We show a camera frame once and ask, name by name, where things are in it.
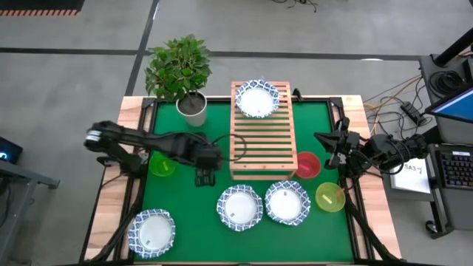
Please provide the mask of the yellow-green translucent plastic bowl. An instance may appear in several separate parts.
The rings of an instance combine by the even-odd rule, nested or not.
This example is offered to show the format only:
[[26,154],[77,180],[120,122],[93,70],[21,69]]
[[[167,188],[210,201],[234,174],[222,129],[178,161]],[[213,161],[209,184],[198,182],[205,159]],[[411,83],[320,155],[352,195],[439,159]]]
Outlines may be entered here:
[[344,190],[335,183],[322,183],[316,189],[315,199],[320,209],[330,213],[340,211],[346,202]]

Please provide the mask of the red translucent plastic bowl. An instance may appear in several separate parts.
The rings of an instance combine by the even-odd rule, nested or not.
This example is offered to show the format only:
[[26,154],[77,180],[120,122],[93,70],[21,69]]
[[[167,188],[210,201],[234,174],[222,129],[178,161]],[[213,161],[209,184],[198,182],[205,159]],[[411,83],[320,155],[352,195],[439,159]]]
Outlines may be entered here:
[[321,161],[311,152],[302,151],[297,154],[298,168],[296,175],[302,179],[313,179],[321,173]]

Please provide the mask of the black diagonal frame strut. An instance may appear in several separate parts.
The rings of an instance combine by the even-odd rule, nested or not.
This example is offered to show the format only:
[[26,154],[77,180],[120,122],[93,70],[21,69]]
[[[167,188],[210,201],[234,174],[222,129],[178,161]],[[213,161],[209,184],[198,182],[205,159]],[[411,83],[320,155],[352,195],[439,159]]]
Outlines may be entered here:
[[428,144],[442,143],[442,137],[437,126],[433,126],[429,130],[425,131],[423,136]]

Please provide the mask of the black keyboard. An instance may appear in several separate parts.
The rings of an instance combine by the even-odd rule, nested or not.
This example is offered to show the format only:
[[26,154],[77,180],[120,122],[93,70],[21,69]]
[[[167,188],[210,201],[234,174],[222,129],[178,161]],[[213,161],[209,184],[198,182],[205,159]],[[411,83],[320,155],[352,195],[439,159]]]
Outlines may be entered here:
[[473,154],[439,151],[440,178],[445,188],[473,190]]

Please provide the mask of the blue patterned paper bowl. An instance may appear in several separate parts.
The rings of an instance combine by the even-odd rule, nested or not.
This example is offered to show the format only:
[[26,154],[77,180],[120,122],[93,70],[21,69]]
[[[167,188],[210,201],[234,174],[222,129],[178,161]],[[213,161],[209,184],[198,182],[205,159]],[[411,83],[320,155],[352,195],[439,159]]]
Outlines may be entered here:
[[257,225],[263,217],[262,198],[250,185],[237,184],[225,189],[217,200],[217,216],[236,232],[243,232]]
[[132,219],[129,249],[142,259],[157,258],[173,247],[175,235],[176,225],[167,210],[144,210]]
[[246,117],[268,117],[279,103],[278,89],[265,79],[246,81],[236,89],[235,105]]
[[300,183],[284,180],[271,184],[267,189],[265,209],[273,221],[296,227],[308,217],[311,201]]

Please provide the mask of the green table mat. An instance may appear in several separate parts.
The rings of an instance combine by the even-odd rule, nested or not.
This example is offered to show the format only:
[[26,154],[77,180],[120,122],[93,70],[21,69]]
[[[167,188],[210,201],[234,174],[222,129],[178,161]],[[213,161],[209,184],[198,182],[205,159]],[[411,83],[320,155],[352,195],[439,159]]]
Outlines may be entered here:
[[[229,133],[231,105],[210,103],[205,124],[188,126],[174,104],[157,108],[155,134],[166,132],[204,132],[209,140]],[[330,157],[313,136],[314,132],[330,132],[327,104],[293,103],[293,119],[297,152],[314,153],[323,163]],[[330,213],[315,201],[316,189],[326,182],[337,183],[336,170],[322,169],[315,179],[293,177],[309,194],[310,213],[299,226],[273,221],[266,211],[252,228],[236,232],[218,217],[217,200],[222,192],[237,184],[250,185],[263,199],[275,181],[235,181],[229,163],[216,173],[215,186],[195,186],[195,168],[178,165],[168,177],[149,172],[143,196],[143,210],[164,209],[175,221],[173,247],[156,262],[352,262],[351,236],[344,210]]]

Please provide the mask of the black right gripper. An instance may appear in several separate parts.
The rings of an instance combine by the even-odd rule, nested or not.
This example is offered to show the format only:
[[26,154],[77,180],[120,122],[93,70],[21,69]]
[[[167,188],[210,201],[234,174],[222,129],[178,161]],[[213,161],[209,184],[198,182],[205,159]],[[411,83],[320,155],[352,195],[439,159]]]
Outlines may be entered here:
[[340,132],[337,130],[331,133],[315,132],[313,136],[323,147],[335,148],[334,154],[324,162],[324,168],[327,170],[337,169],[341,164],[341,155],[343,154],[346,157],[353,150],[357,150],[361,139],[358,132]]

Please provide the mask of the green translucent plastic bowl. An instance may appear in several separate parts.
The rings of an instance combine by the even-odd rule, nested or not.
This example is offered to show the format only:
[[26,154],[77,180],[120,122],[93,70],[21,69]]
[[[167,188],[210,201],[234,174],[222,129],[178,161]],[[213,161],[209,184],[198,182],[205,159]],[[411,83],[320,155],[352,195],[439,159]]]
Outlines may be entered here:
[[158,151],[152,153],[149,161],[149,170],[152,174],[159,177],[172,175],[177,168],[177,162],[167,158]]

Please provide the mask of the green leafy plant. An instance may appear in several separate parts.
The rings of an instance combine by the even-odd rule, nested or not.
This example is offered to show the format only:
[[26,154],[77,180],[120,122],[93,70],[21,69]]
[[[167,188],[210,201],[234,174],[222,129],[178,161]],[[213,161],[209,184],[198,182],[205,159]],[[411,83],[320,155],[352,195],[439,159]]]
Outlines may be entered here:
[[155,47],[145,68],[147,94],[176,102],[204,88],[212,74],[210,55],[205,41],[193,34]]

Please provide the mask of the grey equipment cart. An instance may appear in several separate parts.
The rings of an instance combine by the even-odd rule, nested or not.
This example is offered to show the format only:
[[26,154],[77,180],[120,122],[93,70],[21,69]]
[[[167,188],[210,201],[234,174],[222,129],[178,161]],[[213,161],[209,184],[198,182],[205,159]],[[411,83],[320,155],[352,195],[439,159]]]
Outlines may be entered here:
[[466,151],[473,154],[472,145],[431,144],[425,159],[431,194],[404,191],[391,187],[390,173],[385,174],[387,195],[396,200],[428,202],[438,232],[429,234],[440,238],[454,230],[473,231],[473,190],[445,188],[440,178],[439,151]]

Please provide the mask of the grey metal desk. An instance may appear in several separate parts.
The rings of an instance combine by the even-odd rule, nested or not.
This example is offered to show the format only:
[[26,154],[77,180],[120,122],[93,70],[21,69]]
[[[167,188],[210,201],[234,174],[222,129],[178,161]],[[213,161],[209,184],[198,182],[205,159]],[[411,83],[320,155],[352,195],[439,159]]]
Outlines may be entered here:
[[37,185],[57,189],[60,180],[0,160],[0,266],[6,266]]

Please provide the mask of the black power strip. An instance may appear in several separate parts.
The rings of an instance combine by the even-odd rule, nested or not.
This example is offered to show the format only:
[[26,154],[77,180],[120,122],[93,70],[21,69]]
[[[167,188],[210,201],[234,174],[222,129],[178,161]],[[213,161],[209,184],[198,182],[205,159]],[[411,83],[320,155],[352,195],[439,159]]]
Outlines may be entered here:
[[400,108],[416,125],[421,126],[426,122],[426,118],[413,106],[411,102],[403,102]]

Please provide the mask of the blue lit monitor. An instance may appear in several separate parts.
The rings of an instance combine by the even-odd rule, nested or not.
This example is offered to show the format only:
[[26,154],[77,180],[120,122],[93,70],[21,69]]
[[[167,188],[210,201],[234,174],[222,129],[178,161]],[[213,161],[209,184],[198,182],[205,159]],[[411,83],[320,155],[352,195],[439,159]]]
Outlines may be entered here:
[[425,113],[473,123],[473,86],[450,94],[425,109]]

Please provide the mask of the white plant pot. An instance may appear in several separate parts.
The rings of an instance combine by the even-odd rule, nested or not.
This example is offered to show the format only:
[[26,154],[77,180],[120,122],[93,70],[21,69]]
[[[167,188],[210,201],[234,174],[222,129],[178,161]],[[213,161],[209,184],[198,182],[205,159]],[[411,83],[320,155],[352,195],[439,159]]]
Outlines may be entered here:
[[201,92],[192,92],[190,95],[177,100],[177,111],[184,117],[188,125],[199,127],[205,123],[208,101]]

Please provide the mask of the wooden slatted shelf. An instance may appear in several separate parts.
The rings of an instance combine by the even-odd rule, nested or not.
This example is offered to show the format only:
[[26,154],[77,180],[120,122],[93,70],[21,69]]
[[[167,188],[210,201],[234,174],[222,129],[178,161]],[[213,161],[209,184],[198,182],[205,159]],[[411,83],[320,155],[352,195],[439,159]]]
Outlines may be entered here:
[[264,118],[246,117],[235,105],[231,84],[230,173],[234,180],[289,180],[298,167],[293,104],[288,82],[270,82],[279,91],[279,108]]

